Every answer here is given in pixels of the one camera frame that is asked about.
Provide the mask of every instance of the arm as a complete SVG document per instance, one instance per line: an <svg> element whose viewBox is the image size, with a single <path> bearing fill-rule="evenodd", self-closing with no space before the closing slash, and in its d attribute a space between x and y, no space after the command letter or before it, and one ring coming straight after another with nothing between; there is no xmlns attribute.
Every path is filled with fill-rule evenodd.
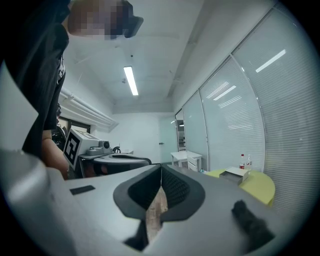
<svg viewBox="0 0 320 256"><path fill-rule="evenodd" d="M47 167L58 169L65 180L68 179L69 164L63 152L57 147L51 137L51 130L44 130L42 133L41 146L42 161Z"/></svg>

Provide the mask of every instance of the yellow table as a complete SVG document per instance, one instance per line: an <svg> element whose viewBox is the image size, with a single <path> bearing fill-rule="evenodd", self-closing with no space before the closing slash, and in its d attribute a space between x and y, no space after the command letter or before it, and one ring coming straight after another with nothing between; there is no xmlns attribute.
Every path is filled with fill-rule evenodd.
<svg viewBox="0 0 320 256"><path fill-rule="evenodd" d="M226 169L213 170L206 172L206 175L219 178L219 175ZM248 178L239 185L244 191L247 191L250 195L260 200L262 203L268 206L272 206L276 187L272 179L265 175L263 172L257 170L251 170Z"/></svg>

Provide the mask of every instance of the black t-shirt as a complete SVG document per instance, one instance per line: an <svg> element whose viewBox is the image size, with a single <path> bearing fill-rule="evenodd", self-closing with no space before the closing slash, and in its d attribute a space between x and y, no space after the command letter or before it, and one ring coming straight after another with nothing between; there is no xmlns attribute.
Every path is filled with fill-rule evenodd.
<svg viewBox="0 0 320 256"><path fill-rule="evenodd" d="M43 130L57 127L58 97L66 76L59 77L59 70L69 43L61 23L70 13L70 0L22 2L17 4L26 11L11 24L7 42L11 50L4 54L4 60L17 86L38 112L22 149L41 158Z"/></svg>

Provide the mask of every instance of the white ceiling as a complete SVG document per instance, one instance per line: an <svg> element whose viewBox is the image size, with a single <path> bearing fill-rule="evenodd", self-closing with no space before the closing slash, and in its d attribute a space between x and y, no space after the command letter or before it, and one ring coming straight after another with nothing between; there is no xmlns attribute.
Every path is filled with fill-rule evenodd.
<svg viewBox="0 0 320 256"><path fill-rule="evenodd" d="M132 66L139 98L164 99L204 0L130 0L144 22L137 35L114 41L70 37L79 68L90 69L113 100L131 100L123 67Z"/></svg>

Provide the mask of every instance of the door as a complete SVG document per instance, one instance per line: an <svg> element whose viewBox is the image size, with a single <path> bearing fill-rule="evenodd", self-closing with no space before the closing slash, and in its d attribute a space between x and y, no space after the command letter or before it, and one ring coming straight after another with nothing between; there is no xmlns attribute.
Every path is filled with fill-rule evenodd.
<svg viewBox="0 0 320 256"><path fill-rule="evenodd" d="M161 163L171 164L171 152L178 151L178 138L175 116L162 117L159 120Z"/></svg>

